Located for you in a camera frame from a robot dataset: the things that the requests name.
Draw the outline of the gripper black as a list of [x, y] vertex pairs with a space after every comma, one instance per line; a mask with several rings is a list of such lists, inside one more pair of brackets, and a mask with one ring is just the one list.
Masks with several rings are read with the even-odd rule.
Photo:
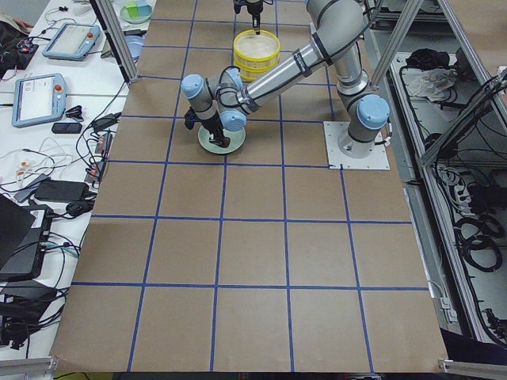
[[219, 146], [221, 140], [226, 137], [223, 133], [223, 126], [218, 116], [213, 116], [211, 119], [205, 120], [204, 128], [208, 131], [208, 140], [213, 145]]
[[261, 13], [264, 2], [247, 2], [247, 11], [252, 17], [252, 28], [256, 35], [261, 33]]

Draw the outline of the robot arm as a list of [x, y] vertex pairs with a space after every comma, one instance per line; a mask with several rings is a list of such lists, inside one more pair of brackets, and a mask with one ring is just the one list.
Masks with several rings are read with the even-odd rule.
[[247, 116], [278, 97], [324, 66], [337, 73], [337, 92], [350, 122], [337, 140], [339, 150], [361, 159], [371, 154], [375, 138], [387, 124], [390, 108], [380, 96], [368, 90], [368, 75], [360, 61], [356, 42], [367, 29], [359, 2], [308, 1], [306, 10], [316, 28], [308, 45], [292, 52], [260, 78], [244, 85], [237, 66], [203, 78], [189, 74], [181, 90], [190, 107], [185, 126], [200, 125], [201, 146], [212, 153], [228, 154], [245, 139]]
[[263, 0], [234, 0], [233, 9], [236, 15], [241, 13], [242, 7], [246, 7], [252, 17], [252, 28], [256, 35], [261, 34], [261, 13], [264, 9]]

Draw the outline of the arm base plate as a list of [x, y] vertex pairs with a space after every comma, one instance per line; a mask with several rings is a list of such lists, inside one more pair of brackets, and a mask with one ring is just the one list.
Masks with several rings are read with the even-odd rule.
[[324, 121], [326, 152], [330, 169], [389, 170], [387, 148], [378, 132], [374, 142], [357, 142], [349, 136], [349, 122]]

